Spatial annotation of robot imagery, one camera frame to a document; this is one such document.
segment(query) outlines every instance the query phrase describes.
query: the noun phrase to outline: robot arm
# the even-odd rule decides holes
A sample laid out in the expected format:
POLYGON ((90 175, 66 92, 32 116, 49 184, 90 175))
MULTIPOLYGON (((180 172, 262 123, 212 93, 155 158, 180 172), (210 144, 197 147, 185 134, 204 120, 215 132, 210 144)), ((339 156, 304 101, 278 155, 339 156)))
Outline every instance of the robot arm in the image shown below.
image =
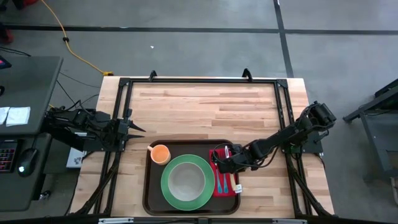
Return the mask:
POLYGON ((42 131, 81 151, 120 152, 127 140, 143 137, 129 134, 129 128, 144 131, 131 120, 110 119, 109 114, 94 109, 51 108, 44 118, 42 131), (82 133, 73 133, 70 128, 82 133))
POLYGON ((282 146, 302 146, 308 134, 314 131, 328 131, 335 124, 336 117, 326 104, 314 102, 306 107, 299 118, 288 127, 278 131, 267 139, 257 139, 245 146, 232 145, 229 149, 232 156, 227 159, 214 158, 213 161, 221 173, 236 173, 245 171, 247 167, 257 170, 262 161, 271 154, 275 148, 282 146))

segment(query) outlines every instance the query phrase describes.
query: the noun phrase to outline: computer mouse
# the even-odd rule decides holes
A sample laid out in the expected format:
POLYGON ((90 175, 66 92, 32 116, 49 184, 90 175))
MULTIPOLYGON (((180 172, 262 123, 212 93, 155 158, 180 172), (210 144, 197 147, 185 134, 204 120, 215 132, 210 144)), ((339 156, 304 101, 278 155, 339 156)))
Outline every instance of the computer mouse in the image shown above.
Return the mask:
POLYGON ((35 170, 36 159, 39 151, 35 148, 25 149, 18 158, 17 168, 21 177, 30 176, 35 170))

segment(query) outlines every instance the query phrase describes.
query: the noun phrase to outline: green plate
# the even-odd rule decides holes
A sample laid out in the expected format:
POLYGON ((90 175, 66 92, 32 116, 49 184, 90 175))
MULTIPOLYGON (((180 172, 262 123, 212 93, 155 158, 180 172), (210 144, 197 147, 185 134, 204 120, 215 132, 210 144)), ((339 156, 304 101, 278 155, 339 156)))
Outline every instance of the green plate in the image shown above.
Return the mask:
POLYGON ((206 160, 202 159, 199 156, 196 155, 182 155, 178 156, 172 161, 167 164, 166 168, 163 171, 162 174, 162 179, 160 181, 160 186, 162 187, 162 193, 166 201, 171 204, 176 209, 183 210, 183 211, 192 211, 195 209, 198 209, 202 206, 204 206, 207 201, 211 198, 213 195, 214 191, 214 186, 215 186, 215 179, 214 179, 214 174, 213 171, 206 160), (195 200, 189 201, 189 202, 183 202, 177 198, 175 198, 169 189, 168 185, 168 180, 169 180, 169 175, 171 171, 174 169, 175 166, 183 163, 183 162, 191 162, 193 164, 196 164, 205 174, 205 188, 203 189, 203 192, 199 197, 197 197, 195 200))

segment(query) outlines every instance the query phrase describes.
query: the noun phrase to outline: black floor line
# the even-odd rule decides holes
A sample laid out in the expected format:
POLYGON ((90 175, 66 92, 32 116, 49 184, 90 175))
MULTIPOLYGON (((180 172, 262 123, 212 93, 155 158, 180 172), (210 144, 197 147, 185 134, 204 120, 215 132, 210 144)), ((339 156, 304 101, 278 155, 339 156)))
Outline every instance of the black floor line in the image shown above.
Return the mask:
POLYGON ((398 30, 315 30, 315 29, 285 29, 285 34, 313 35, 398 35, 398 30))
MULTIPOLYGON (((56 25, 6 24, 12 30, 61 31, 56 25)), ((85 32, 215 32, 246 34, 314 34, 314 35, 398 35, 398 30, 323 30, 323 29, 268 29, 268 28, 179 28, 179 27, 98 27, 65 26, 66 31, 85 32)))
POLYGON ((292 62, 290 61, 289 48, 287 46, 286 34, 283 32, 283 30, 285 30, 285 27, 282 20, 282 13, 280 12, 279 0, 274 0, 274 7, 276 13, 276 21, 280 30, 280 45, 282 47, 282 55, 284 57, 286 75, 287 78, 294 78, 292 62))
MULTIPOLYGON (((61 31, 59 26, 6 25, 12 30, 45 30, 61 31)), ((278 34, 279 29, 250 28, 179 28, 179 27, 87 27, 64 26, 66 31, 86 32, 199 32, 199 33, 244 33, 244 34, 278 34)))

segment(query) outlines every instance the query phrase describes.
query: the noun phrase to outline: wooden table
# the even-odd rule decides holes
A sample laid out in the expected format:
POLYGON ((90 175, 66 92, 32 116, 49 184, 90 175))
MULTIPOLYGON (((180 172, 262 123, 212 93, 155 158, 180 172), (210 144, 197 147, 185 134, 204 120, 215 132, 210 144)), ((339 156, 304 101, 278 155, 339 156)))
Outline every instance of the wooden table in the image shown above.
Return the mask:
MULTIPOLYGON (((98 111, 113 113, 119 78, 104 78, 98 111)), ((288 84, 294 117, 297 118, 308 105, 304 81, 290 78, 288 84)), ((285 108, 282 91, 281 98, 285 108)), ((123 100, 121 105, 119 115, 123 110, 123 100)), ((130 108, 134 123, 147 132, 131 131, 131 134, 144 135, 145 138, 129 141, 122 154, 112 209, 114 217, 149 216, 142 207, 142 194, 146 147, 150 143, 158 139, 228 139, 246 144, 257 138, 266 138, 280 129, 274 88, 270 84, 135 83, 130 108)), ((103 157, 104 153, 96 152, 84 160, 71 212, 81 208, 97 187, 103 157)), ((320 159, 313 154, 304 154, 302 159, 309 189, 324 208, 333 213, 320 159)), ((248 169, 239 176, 243 185, 241 205, 234 214, 219 217, 294 216, 285 158, 280 151, 269 167, 257 171, 248 169)), ((304 212, 302 192, 297 192, 304 212)), ((102 209, 107 196, 108 189, 105 189, 102 209)))

